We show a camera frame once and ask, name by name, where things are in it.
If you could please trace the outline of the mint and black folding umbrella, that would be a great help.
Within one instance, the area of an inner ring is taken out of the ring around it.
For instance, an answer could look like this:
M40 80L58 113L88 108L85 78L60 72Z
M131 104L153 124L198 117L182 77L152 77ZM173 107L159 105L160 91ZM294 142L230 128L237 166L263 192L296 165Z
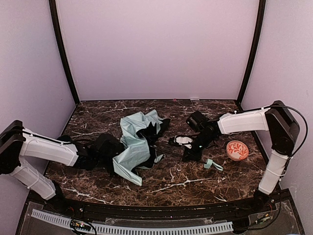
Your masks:
M137 112L120 120L122 137L120 143L125 150L113 157L113 171L137 186L142 178L133 172L137 167L150 169L163 155L157 155L153 148L158 138L168 129L171 120L161 118L156 110L147 114Z

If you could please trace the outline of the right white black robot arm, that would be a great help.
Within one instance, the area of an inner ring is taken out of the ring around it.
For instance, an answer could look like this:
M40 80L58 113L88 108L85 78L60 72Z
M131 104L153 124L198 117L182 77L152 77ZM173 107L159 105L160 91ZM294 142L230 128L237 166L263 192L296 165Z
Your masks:
M198 135L186 145L182 160L199 161L203 150L221 135L268 131L272 143L271 156L258 190L270 195L284 177L290 160L300 149L295 146L300 125L292 115L293 111L294 108L284 105L280 100L266 107L221 114L215 119L195 111L186 122Z

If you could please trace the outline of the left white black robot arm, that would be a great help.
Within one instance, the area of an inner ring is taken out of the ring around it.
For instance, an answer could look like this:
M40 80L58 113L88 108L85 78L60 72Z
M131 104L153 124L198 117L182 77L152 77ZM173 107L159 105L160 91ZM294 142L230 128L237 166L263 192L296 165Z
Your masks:
M124 145L108 133L94 141L74 141L66 135L51 139L24 128L22 121L15 120L0 134L0 172L15 177L44 200L51 200L62 197L62 191L57 183L39 173L26 157L84 170L104 167L112 172L113 158L124 149Z

